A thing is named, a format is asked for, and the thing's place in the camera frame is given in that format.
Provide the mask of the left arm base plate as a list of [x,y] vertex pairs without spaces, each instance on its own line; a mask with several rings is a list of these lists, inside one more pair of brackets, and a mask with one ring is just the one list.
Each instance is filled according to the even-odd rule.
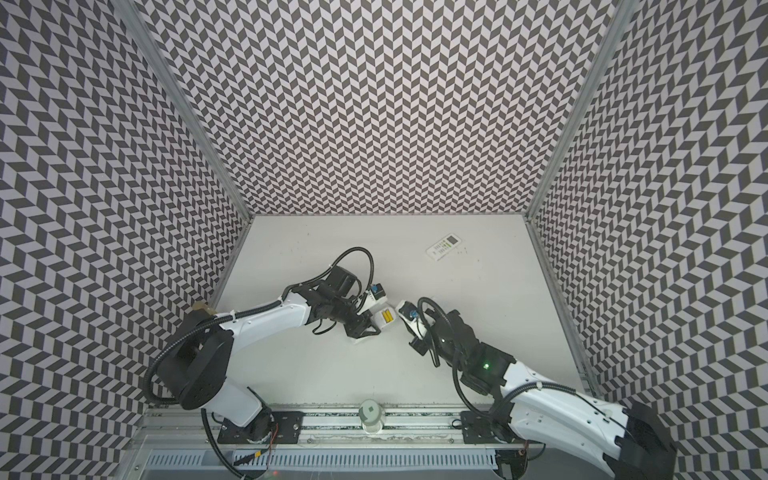
[[217,441],[224,445],[297,444],[305,414],[301,411],[262,410],[240,427],[228,419],[220,425]]

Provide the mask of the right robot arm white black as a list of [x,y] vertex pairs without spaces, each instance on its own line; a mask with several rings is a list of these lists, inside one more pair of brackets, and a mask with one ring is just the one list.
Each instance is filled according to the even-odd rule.
[[450,367],[460,400],[497,440],[551,447],[614,479],[674,477],[678,448],[652,407],[612,403],[554,381],[480,341],[458,311],[430,298],[403,301],[397,313],[413,349]]

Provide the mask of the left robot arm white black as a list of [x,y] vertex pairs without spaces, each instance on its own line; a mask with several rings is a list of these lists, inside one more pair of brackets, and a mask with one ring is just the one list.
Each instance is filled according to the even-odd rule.
[[150,362],[141,382],[144,398],[215,415],[241,443],[267,440],[276,426],[272,410],[233,373],[233,360],[289,329],[309,326],[323,335],[341,326],[349,339],[362,341],[395,319],[384,287],[372,275],[360,279],[342,266],[353,253],[373,257],[352,247],[320,274],[286,286],[274,301],[242,311],[188,313]]

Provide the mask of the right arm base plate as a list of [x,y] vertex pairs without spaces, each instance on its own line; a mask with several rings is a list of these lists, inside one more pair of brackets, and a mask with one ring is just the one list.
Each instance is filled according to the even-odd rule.
[[492,422],[470,411],[462,411],[458,418],[451,421],[451,427],[461,434],[466,445],[544,446],[541,442],[522,439],[506,425]]

